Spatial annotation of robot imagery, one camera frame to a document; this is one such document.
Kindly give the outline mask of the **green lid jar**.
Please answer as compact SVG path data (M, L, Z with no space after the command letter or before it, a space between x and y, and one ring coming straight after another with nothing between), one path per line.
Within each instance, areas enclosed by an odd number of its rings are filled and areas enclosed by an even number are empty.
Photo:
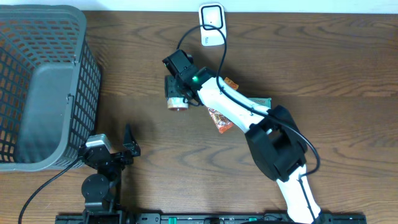
M170 97L167 98L167 109L172 111L187 110L188 103L184 102L183 97Z

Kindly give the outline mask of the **orange white snack packet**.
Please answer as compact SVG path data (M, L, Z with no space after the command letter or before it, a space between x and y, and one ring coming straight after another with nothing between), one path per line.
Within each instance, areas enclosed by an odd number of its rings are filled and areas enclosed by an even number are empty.
M239 88L239 85L236 84L234 81L232 81L231 79L229 79L228 77L226 77L224 79L224 82L230 86L233 90L237 90Z

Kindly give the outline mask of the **orange Top candy bar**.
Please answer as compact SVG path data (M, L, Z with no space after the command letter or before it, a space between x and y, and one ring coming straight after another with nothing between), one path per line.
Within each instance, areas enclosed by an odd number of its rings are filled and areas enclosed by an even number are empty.
M208 108L208 111L220 134L223 134L234 126L234 123L219 111L213 108Z

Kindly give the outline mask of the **light blue wipes packet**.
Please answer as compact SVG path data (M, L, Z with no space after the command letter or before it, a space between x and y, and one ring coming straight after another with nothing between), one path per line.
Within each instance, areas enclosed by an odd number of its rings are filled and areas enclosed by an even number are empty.
M262 106L271 108L272 98L249 98L249 100L255 102L256 105L254 107Z

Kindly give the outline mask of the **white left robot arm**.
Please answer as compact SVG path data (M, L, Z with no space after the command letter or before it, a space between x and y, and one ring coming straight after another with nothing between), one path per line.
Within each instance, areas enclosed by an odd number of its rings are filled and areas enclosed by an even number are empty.
M129 124L125 127L124 151L111 153L111 143L105 134L90 136L81 147L78 157L96 170L81 186L85 198L84 223L135 223L135 215L121 206L122 172L141 155L141 149L132 135Z

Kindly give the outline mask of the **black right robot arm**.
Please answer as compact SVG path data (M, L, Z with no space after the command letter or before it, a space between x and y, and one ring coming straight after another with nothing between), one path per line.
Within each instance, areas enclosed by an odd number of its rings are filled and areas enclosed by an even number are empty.
M245 135L255 165L277 182L295 223L320 222L317 205L308 183L305 154L314 146L299 131L292 115L282 106L260 105L229 86L209 68L198 68L191 56L178 49L163 59L174 79L174 90L187 100L220 112Z

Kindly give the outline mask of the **white barcode scanner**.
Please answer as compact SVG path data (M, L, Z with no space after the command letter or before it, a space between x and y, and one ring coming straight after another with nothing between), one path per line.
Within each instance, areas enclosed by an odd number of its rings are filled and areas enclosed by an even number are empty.
M224 40L220 32L226 37L224 7L220 3L202 4L198 13L202 46L223 45Z

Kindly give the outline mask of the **dark grey plastic basket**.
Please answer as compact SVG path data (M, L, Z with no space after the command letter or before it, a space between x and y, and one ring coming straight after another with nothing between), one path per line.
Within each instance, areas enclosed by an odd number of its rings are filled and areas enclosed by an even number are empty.
M1 170L72 164L95 128L101 71L72 6L1 6Z

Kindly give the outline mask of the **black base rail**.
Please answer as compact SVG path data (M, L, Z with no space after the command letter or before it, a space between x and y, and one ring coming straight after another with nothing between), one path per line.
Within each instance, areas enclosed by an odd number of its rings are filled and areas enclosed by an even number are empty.
M161 215L142 213L129 218L119 215L93 216L57 215L55 224L85 223L135 223L135 224L239 224L239 223L293 223L286 214L266 213L264 215Z

